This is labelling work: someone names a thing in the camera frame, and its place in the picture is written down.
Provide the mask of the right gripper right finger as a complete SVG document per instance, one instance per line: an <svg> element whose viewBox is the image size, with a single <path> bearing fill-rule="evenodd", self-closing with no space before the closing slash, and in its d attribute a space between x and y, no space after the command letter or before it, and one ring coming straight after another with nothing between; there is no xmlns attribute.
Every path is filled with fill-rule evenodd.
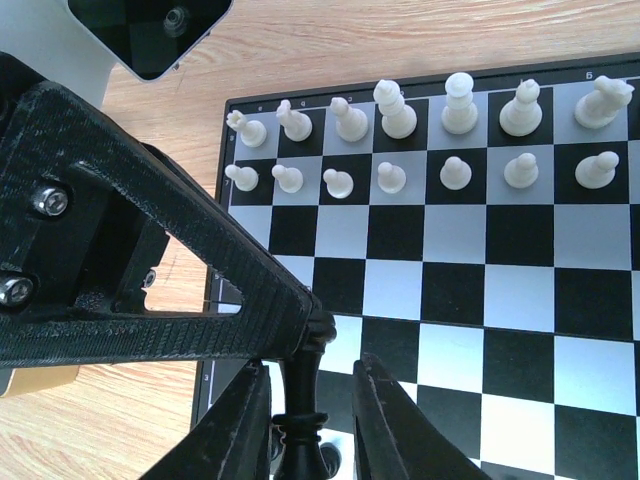
<svg viewBox="0 0 640 480"><path fill-rule="evenodd" d="M355 472L359 479L486 479L427 420L378 357L353 367Z"/></svg>

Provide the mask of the white rook on board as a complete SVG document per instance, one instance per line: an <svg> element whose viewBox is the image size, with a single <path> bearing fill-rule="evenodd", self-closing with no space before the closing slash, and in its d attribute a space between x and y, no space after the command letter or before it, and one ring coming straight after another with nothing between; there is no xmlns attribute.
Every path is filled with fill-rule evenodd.
<svg viewBox="0 0 640 480"><path fill-rule="evenodd" d="M241 142L249 148L260 147L267 138L267 130L259 120L249 120L239 110L227 114L226 124L235 131Z"/></svg>

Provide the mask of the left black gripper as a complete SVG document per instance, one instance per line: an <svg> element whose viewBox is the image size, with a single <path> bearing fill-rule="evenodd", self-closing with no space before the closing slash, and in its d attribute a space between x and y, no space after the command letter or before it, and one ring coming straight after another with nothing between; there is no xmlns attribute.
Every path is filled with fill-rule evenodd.
<svg viewBox="0 0 640 480"><path fill-rule="evenodd" d="M242 297L233 315L152 312L175 238ZM318 307L176 162L1 56L1 363L282 359Z"/></svg>

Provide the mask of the tall black king piece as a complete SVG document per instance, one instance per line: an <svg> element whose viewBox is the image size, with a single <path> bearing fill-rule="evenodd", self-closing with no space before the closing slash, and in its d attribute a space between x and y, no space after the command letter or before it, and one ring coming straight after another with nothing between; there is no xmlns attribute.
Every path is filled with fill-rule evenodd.
<svg viewBox="0 0 640 480"><path fill-rule="evenodd" d="M300 346L280 362L285 412L273 417L283 434L283 452L277 479L327 479L329 471L319 446L319 430L328 415L316 409L316 383L325 347L336 338L334 317L321 310L312 312Z"/></svg>

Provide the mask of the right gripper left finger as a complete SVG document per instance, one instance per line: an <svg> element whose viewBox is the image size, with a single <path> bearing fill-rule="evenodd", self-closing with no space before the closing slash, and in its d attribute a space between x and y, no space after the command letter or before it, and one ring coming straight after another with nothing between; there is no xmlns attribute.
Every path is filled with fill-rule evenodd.
<svg viewBox="0 0 640 480"><path fill-rule="evenodd" d="M271 463L269 370L247 362L196 427L144 479L267 479Z"/></svg>

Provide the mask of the black silver chess board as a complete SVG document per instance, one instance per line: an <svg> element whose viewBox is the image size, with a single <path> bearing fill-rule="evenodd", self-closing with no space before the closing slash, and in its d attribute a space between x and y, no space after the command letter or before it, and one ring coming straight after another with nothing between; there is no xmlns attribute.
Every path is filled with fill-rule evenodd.
<svg viewBox="0 0 640 480"><path fill-rule="evenodd" d="M475 128L442 126L442 75L403 79L417 115L396 140L373 85L291 92L311 136L289 140L275 93L226 104L264 124L220 163L253 168L219 203L336 321L321 433L352 479L354 363L377 356L429 421L495 479L639 475L639 103L599 130L577 101L626 54L473 74Z"/></svg>

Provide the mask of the white pawn on board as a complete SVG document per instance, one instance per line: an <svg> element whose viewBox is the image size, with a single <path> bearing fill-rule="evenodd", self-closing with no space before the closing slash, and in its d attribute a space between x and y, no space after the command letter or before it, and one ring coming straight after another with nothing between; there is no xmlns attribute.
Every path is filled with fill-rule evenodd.
<svg viewBox="0 0 640 480"><path fill-rule="evenodd" d="M227 178L233 181L236 188L240 191L252 191L259 183L257 171L249 166L239 167L235 164L227 165L224 173Z"/></svg>

